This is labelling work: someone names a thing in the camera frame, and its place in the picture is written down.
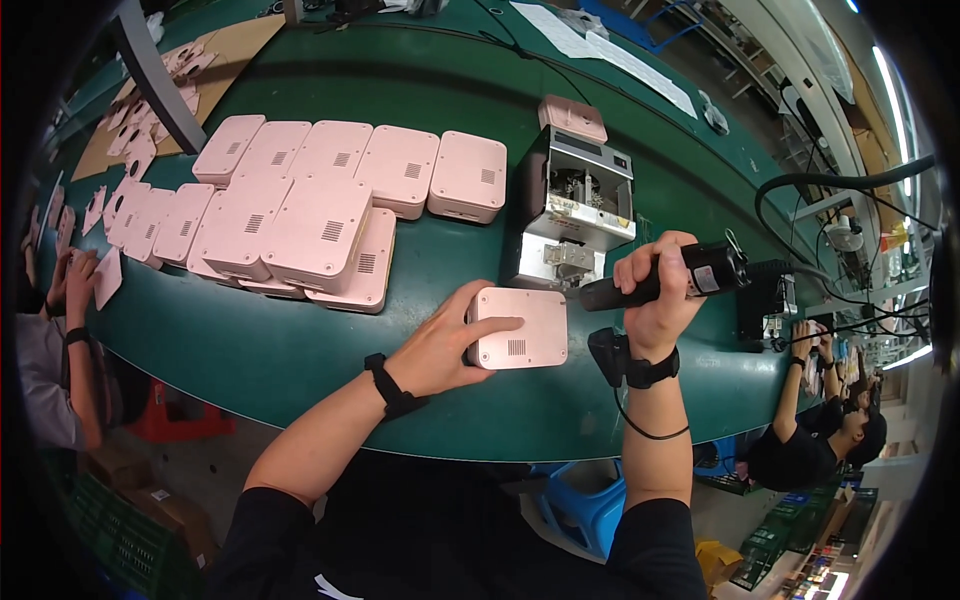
black cap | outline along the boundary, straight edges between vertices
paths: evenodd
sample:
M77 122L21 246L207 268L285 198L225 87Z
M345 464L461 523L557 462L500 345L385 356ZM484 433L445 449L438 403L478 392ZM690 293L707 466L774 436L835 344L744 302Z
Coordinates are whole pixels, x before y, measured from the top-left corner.
M863 424L863 440L847 453L846 461L853 468L862 468L880 455L880 451L887 444L887 419L880 414L880 409L871 404L867 409L870 420Z

cardboard sheet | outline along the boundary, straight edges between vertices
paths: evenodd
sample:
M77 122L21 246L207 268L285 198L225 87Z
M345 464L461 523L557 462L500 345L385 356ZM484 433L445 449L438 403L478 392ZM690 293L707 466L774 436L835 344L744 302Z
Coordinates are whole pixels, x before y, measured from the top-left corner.
M197 93L200 94L197 121L201 125L206 117L210 116L224 94L227 93L227 89L240 75L240 72L282 26L283 15L276 14L230 25L196 39L196 41L204 44L205 52L216 53L217 55L217 58L200 75L193 78ZM163 56L177 53L181 49L182 46ZM133 80L128 79L120 92L117 93L116 100L129 96L133 88ZM123 155L107 156L107 148L109 148L115 136L115 132L107 131L106 125L98 127L93 136L90 137L90 141L87 142L84 154L81 156L80 162L77 163L77 168L70 180L81 180L91 175L104 173L112 165L123 164ZM156 145L157 156L176 155L180 152L182 150L173 137L167 137Z

green workbench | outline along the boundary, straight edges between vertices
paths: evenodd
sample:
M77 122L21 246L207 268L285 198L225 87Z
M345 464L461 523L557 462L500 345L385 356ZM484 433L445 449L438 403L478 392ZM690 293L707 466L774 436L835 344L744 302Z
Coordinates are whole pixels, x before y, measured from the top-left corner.
M205 19L204 31L229 24L235 13L226 4L214 3L183 17L168 27L169 39L164 41L181 43L184 34L177 26L188 19ZM510 14L509 5L500 5ZM250 2L237 6L248 11ZM451 3L445 11L451 18L463 17L454 6L475 7ZM340 32L282 30L231 87L204 129L213 132L231 114L263 113L269 120L364 121L437 134L456 130L503 142L512 169L538 133L536 108L543 95L576 98L570 83L542 63L522 60L470 32L436 23L431 29L427 20L401 27L396 15L377 18L383 22L374 19ZM495 25L491 21L492 27L483 28L494 33ZM532 31L523 31L521 25ZM187 39L204 32L196 22L182 27L190 28ZM510 27L527 50L570 66L569 60L550 56L551 51L556 54L552 46L537 46L538 40L545 41L525 21ZM680 74L638 48L634 51L690 88ZM738 124L732 122L730 135L717 136L702 117L690 119L613 67L598 60L572 63L568 76L604 115L609 143L634 160L635 209L653 223L651 235L680 228L702 240L716 240L724 228L731 228L752 258L781 255L752 216L754 191L780 170ZM627 81L617 79L620 76ZM79 115L99 118L116 84L102 88ZM65 169L64 180L69 180L88 136L89 131L80 132L60 147L53 166ZM193 160L183 155L158 159L144 181L176 189L193 180ZM122 168L112 167L102 176L69 183L66 202L82 215L100 185L112 190L122 176ZM49 189L52 181L45 184ZM775 204L787 210L796 201L795 192L781 190L773 196ZM775 227L787 230L785 221ZM89 327L106 346L158 379L231 412L282 427L354 377L364 356L396 349L459 285L478 277L495 280L502 232L502 217L478 227L424 212L415 223L399 223L387 304L378 316L268 299L180 269L157 272L125 259L123 287L103 312L91 314ZM816 229L798 228L803 239L812 240L815 234ZM39 253L45 280L53 266L54 235L45 234ZM97 248L101 254L108 248L101 225L86 237L75 233L73 244ZM563 366L500 372L484 384L436 397L423 410L378 427L367 446L488 461L617 455L623 423L586 340L590 332L615 324L619 317L614 312L586 313L571 303L569 354ZM742 351L734 329L733 296L717 297L707 301L680 341L680 378L695 442L752 429L773 416L786 355ZM803 400L802 406L811 401Z

red stool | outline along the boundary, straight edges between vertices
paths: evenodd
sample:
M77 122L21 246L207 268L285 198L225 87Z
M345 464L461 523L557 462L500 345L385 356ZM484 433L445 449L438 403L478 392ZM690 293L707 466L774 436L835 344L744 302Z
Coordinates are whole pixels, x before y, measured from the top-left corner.
M200 419L186 420L179 404L166 401L166 391L162 381L151 377L147 407L137 422L127 425L129 431L147 442L163 444L226 435L236 430L235 420L223 417L219 408L206 402L203 402L204 415Z

hand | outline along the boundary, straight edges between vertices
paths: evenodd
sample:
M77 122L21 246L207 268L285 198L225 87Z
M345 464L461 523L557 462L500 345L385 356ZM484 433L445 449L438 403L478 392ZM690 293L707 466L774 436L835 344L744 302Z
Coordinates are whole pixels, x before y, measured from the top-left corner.
M613 265L613 285L631 294L636 284L650 275L651 258L660 255L660 297L623 312L623 326L635 359L644 358L656 365L668 357L706 300L686 296L689 270L680 246L696 243L697 238L690 233L667 231L657 242L637 248Z
M93 286L100 280L94 273L100 261L97 251L88 250L77 254L70 271L66 274L66 326L67 329L84 326L86 306L90 304Z
M793 339L805 338L808 335L808 331L809 326L807 326L806 321L797 321L793 324ZM793 355L797 358L803 358L803 360L806 360L806 357L810 355L812 348L813 338L807 338L790 345L790 351L793 352Z
M50 290L47 291L47 303L51 306L60 306L66 297L66 263L70 261L70 255L74 250L72 247L67 248L63 251L63 254L57 257L57 266L54 267L54 280L50 283Z
M400 390L414 396L432 396L453 388L479 383L496 371L466 367L460 357L467 346L497 331L523 327L520 317L488 317L465 324L470 301L493 283L477 279L446 299L410 339L387 359L384 369Z

